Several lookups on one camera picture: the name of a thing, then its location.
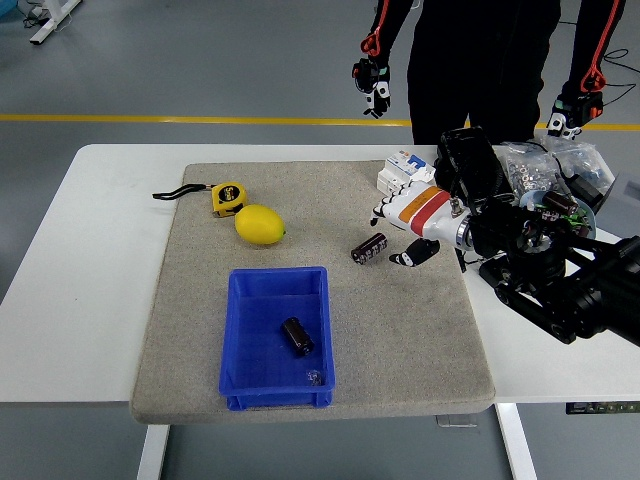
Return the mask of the person's right hand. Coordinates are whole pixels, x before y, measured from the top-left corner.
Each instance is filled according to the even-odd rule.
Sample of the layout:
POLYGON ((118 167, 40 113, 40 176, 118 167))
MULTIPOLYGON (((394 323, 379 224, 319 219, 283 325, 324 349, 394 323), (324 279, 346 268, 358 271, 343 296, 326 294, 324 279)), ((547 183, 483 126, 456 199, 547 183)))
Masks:
POLYGON ((374 119, 382 117, 390 106, 389 67, 380 67, 369 58, 361 58, 353 65, 351 75, 367 104, 363 114, 374 119))

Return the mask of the person's left hand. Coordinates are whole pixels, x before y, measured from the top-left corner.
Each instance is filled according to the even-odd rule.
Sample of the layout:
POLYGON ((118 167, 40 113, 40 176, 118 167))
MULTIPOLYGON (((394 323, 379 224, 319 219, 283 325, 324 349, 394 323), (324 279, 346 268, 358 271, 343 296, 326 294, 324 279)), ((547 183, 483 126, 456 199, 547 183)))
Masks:
POLYGON ((573 140, 582 128, 603 113, 601 92, 586 93, 577 97, 559 95, 554 101, 547 124, 550 136, 573 140))

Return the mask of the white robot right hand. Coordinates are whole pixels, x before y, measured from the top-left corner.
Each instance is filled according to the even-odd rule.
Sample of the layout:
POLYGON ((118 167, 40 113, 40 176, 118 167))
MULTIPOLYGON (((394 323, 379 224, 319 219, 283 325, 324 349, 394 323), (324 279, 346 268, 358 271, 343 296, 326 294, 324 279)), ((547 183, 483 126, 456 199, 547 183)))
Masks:
POLYGON ((373 208, 370 224, 386 219, 391 225, 413 233, 415 240, 401 253, 392 254, 395 264, 416 267, 433 257, 444 241, 459 251, 473 248, 470 210, 458 197, 424 181, 410 181, 373 208))

